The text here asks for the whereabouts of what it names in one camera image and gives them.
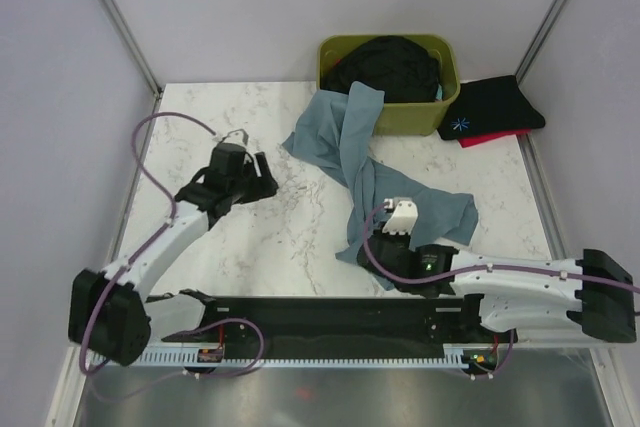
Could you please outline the blue-grey t shirt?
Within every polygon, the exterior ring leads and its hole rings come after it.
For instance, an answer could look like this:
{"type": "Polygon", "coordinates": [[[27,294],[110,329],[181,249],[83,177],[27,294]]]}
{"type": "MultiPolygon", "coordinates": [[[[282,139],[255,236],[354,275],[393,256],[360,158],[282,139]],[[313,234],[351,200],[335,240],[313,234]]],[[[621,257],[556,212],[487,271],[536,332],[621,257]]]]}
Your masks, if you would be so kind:
{"type": "Polygon", "coordinates": [[[283,143],[292,157],[318,167],[350,193],[353,208],[346,227],[347,247],[335,258],[357,263],[367,216],[393,197],[409,198],[417,206],[410,243],[413,253],[440,238],[468,245],[479,220],[471,194],[427,187],[369,156],[383,100],[381,91],[360,82],[352,84],[347,94],[318,90],[283,143]]]}

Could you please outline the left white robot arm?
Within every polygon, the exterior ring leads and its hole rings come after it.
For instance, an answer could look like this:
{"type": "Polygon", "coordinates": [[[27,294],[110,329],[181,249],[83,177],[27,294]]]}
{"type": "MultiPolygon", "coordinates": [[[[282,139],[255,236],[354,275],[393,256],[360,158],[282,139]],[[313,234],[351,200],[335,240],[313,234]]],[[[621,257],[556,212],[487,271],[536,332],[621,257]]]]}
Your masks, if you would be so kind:
{"type": "Polygon", "coordinates": [[[138,250],[74,278],[68,338],[80,346],[81,371],[96,371],[86,365],[90,351],[121,366],[137,360],[151,338],[145,301],[159,279],[234,206],[271,198],[277,190],[263,152],[251,154],[230,142],[216,145],[209,164],[170,198],[168,218],[138,250]]]}

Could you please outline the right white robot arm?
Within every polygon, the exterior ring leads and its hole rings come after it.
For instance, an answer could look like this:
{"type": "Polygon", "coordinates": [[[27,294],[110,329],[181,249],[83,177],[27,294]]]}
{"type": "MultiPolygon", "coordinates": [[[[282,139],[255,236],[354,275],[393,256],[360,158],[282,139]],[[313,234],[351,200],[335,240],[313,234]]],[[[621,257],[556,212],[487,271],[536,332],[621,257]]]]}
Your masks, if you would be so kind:
{"type": "Polygon", "coordinates": [[[637,340],[633,278],[607,253],[584,250],[579,259],[534,261],[474,254],[429,244],[371,236],[357,264],[392,288],[431,300],[459,299],[458,328],[477,341],[490,332],[578,330],[606,343],[637,340]]]}

